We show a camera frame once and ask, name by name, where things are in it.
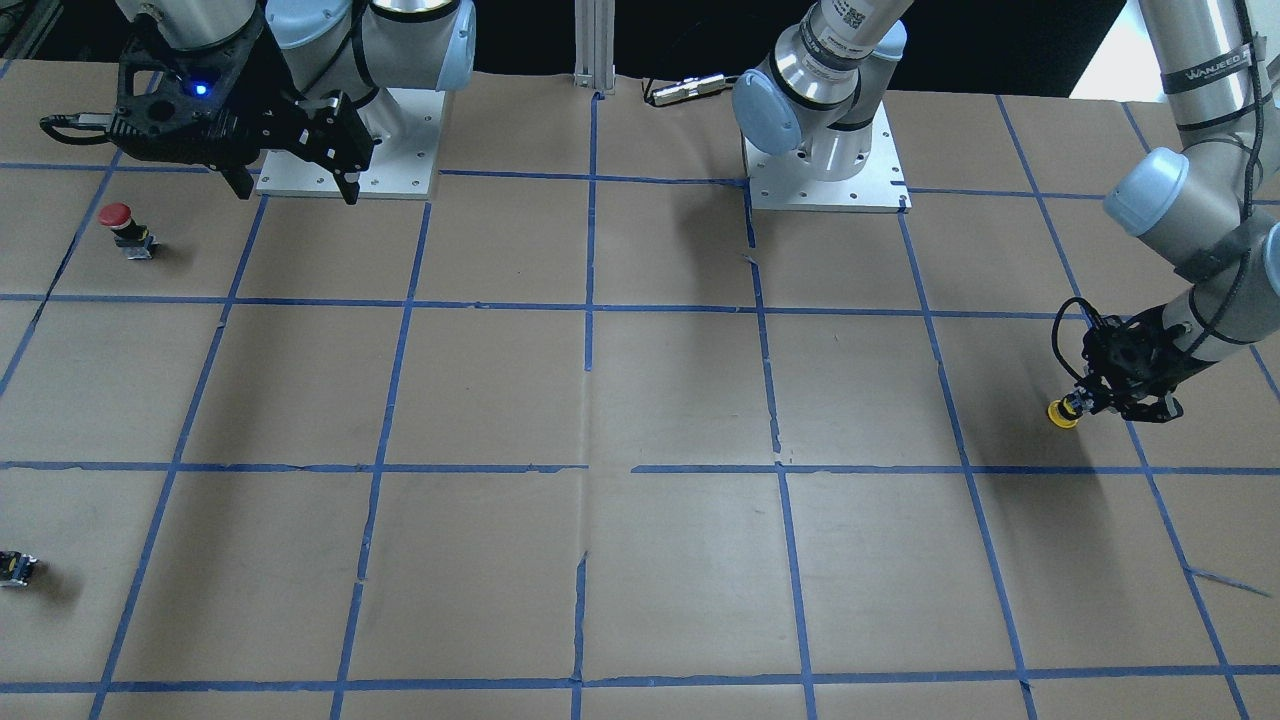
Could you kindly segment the yellow push button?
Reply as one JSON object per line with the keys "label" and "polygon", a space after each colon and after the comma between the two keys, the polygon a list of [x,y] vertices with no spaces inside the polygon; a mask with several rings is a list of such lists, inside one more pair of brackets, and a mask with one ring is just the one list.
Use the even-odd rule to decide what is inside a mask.
{"label": "yellow push button", "polygon": [[1046,416],[1059,429],[1070,430],[1079,425],[1093,405],[1093,398],[1084,389],[1075,389],[1050,402]]}

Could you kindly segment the red push button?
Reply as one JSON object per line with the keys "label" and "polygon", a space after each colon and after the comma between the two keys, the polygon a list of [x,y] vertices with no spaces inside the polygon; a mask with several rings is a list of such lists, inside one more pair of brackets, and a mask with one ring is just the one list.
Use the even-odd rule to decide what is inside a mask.
{"label": "red push button", "polygon": [[156,240],[146,224],[138,223],[129,205],[110,202],[99,209],[97,223],[111,232],[114,245],[129,260],[147,261],[154,258]]}

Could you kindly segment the small black contact block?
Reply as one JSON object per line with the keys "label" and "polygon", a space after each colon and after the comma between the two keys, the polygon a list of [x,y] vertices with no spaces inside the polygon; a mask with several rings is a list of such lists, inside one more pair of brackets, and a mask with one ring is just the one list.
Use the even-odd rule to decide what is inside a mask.
{"label": "small black contact block", "polygon": [[40,560],[29,553],[1,550],[1,588],[28,587],[40,564]]}

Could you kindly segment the aluminium frame post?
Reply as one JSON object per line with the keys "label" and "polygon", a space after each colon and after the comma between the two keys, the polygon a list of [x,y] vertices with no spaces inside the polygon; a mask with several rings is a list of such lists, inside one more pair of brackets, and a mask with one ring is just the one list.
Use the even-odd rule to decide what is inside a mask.
{"label": "aluminium frame post", "polygon": [[594,94],[612,95],[614,67],[616,1],[573,3],[573,83]]}

